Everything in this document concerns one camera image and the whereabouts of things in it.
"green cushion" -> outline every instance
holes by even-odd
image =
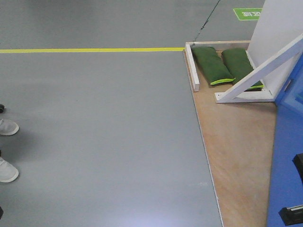
[[[201,67],[210,85],[233,82],[234,77],[213,47],[194,47],[192,52],[196,63]]]
[[[233,84],[239,82],[254,70],[243,48],[225,50],[222,52],[222,58],[229,72],[235,77]],[[247,90],[263,88],[263,86],[261,81],[259,81]]]

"wire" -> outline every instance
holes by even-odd
[[[208,16],[208,18],[206,19],[205,23],[203,24],[202,28],[198,31],[197,36],[196,36],[195,39],[193,40],[193,45],[192,45],[192,46],[195,45],[195,41],[197,40],[197,38],[199,37],[200,33],[201,33],[202,30],[204,29],[205,25],[208,23],[210,16],[213,14],[214,10],[217,8],[217,6],[218,6],[218,4],[219,4],[220,1],[221,1],[221,0],[218,0],[217,4],[214,6],[212,12],[209,14],[209,16]]]

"white panel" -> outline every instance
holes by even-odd
[[[256,66],[266,61],[303,32],[303,0],[266,0],[248,52]],[[263,81],[274,97],[290,74],[298,56],[266,76]]]

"blue machine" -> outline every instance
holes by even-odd
[[[284,227],[279,211],[303,204],[303,186],[293,163],[303,153],[303,55],[276,99],[278,106],[267,227]],[[303,227],[303,224],[291,225]]]

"shoe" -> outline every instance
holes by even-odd
[[[18,175],[19,171],[11,163],[0,157],[0,182],[12,182]]]
[[[10,120],[0,119],[0,135],[11,136],[17,133],[19,126]]]

